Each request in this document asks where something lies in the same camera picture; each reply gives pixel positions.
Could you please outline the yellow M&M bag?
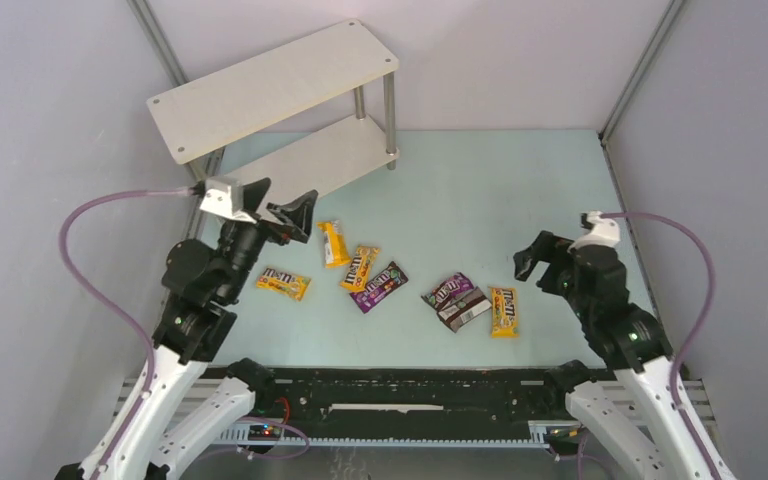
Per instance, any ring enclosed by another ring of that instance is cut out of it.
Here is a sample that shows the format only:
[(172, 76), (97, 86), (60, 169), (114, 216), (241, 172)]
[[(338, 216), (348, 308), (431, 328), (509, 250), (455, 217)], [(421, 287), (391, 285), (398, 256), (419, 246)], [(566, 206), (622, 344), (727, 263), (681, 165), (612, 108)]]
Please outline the yellow M&M bag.
[(309, 277), (266, 267), (258, 276), (255, 286), (258, 289), (280, 293), (295, 301), (302, 301), (311, 284)]
[(371, 267), (380, 253), (379, 247), (360, 245), (349, 263), (340, 286), (351, 293), (358, 293), (365, 289), (370, 275)]
[(519, 336), (519, 309), (514, 288), (491, 287), (492, 338), (517, 338)]

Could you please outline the yellow candy bag barcode up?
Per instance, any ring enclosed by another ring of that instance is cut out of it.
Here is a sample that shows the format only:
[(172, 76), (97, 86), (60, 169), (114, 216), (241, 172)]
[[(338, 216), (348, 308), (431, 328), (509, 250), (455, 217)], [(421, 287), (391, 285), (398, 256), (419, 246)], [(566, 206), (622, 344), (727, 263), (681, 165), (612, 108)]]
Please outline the yellow candy bag barcode up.
[(351, 262), (342, 226), (339, 220), (323, 221), (317, 227), (324, 236), (324, 262), (326, 268), (337, 268)]

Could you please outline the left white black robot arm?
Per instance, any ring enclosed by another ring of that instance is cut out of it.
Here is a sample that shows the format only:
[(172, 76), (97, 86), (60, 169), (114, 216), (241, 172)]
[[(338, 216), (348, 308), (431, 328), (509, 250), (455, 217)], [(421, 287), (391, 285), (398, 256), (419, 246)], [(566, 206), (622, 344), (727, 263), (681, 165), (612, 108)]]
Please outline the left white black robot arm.
[(197, 239), (168, 253), (168, 292), (153, 332), (136, 328), (146, 361), (122, 409), (92, 452), (62, 466), (61, 479), (177, 479), (239, 420), (256, 421), (275, 397), (273, 373), (251, 359), (231, 364), (217, 389), (183, 420), (174, 416), (214, 361), (237, 316), (232, 311), (263, 247), (306, 242), (318, 192), (267, 201), (271, 181), (214, 176), (175, 190), (222, 220), (215, 246)]

